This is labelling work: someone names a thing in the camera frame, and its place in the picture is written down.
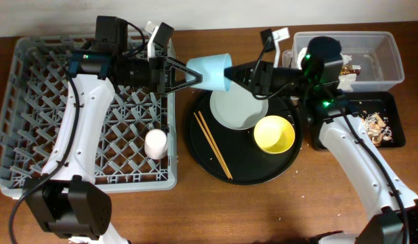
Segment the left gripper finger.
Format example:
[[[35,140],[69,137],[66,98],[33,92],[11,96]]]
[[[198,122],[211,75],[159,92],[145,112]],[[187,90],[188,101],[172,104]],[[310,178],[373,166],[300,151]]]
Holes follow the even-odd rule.
[[[165,57],[165,63],[170,70],[176,69],[182,71],[185,75],[192,77],[192,80],[202,79],[202,74],[196,72],[195,70],[192,70],[191,68],[188,68],[186,64],[179,60],[176,60],[175,58]]]
[[[183,73],[183,79],[177,80],[177,73],[173,73],[169,76],[166,82],[166,94],[177,92],[181,89],[197,85],[203,81],[202,75],[192,75],[189,73]]]

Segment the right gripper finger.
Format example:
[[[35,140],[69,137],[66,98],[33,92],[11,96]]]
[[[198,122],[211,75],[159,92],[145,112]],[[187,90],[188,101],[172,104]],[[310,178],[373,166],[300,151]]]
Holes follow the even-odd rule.
[[[249,85],[254,68],[254,62],[231,66],[224,69],[224,76],[235,83]]]
[[[238,97],[253,97],[253,94],[240,83],[234,82],[234,95]]]

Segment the grey plate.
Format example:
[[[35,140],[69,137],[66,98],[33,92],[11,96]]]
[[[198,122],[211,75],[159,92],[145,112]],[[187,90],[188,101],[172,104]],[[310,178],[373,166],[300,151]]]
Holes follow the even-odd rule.
[[[256,100],[245,88],[231,82],[229,91],[213,91],[209,105],[218,123],[228,129],[254,127],[268,112],[267,100]]]

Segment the blue cup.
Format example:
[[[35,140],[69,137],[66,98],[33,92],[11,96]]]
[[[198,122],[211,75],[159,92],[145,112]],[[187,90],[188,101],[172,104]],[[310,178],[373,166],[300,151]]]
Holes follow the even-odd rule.
[[[203,76],[203,81],[192,88],[215,92],[228,92],[231,80],[224,76],[224,70],[232,66],[230,54],[218,54],[190,59],[186,67]]]

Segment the yellow bowl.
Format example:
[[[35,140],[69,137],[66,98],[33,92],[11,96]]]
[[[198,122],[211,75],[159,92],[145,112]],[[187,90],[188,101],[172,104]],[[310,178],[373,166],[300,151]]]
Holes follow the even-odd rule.
[[[258,148],[276,155],[287,152],[295,142],[295,129],[284,117],[270,115],[260,119],[253,130]]]

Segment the pink cup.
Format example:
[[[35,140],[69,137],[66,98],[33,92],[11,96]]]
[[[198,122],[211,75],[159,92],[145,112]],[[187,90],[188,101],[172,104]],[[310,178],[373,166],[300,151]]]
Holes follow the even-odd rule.
[[[167,134],[160,129],[150,130],[144,139],[144,151],[151,159],[162,159],[167,155]]]

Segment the food scraps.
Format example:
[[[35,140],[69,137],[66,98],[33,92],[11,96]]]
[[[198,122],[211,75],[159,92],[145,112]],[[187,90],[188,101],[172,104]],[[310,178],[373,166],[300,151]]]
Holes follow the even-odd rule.
[[[379,112],[376,112],[366,113],[360,118],[368,137],[376,147],[394,141],[387,117],[382,117]]]

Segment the brown snack wrapper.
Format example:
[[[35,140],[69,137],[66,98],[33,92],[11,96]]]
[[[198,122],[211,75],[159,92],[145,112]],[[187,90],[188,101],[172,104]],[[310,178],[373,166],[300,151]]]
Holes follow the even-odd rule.
[[[359,65],[345,65],[342,67],[340,75],[341,76],[351,75],[351,74],[359,75],[360,72],[361,72],[361,67]]]

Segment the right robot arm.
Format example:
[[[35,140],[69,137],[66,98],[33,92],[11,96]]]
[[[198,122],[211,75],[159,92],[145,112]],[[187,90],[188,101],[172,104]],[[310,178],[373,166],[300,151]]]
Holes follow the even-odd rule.
[[[337,88],[342,67],[340,42],[319,36],[310,40],[300,69],[257,59],[225,68],[224,75],[258,100],[298,97],[314,138],[337,159],[360,197],[369,219],[361,233],[327,232],[309,243],[418,243],[418,195],[394,173]]]

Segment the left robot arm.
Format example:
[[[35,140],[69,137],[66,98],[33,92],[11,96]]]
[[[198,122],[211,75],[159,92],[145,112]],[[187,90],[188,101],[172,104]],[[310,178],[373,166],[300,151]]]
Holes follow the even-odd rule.
[[[168,24],[147,24],[149,39],[129,49],[130,23],[98,16],[92,41],[72,53],[64,69],[68,97],[52,153],[37,179],[28,179],[20,202],[41,229],[75,243],[124,243],[111,224],[112,201],[95,185],[95,157],[106,112],[119,85],[165,95],[203,80],[169,56],[157,56],[173,34]]]

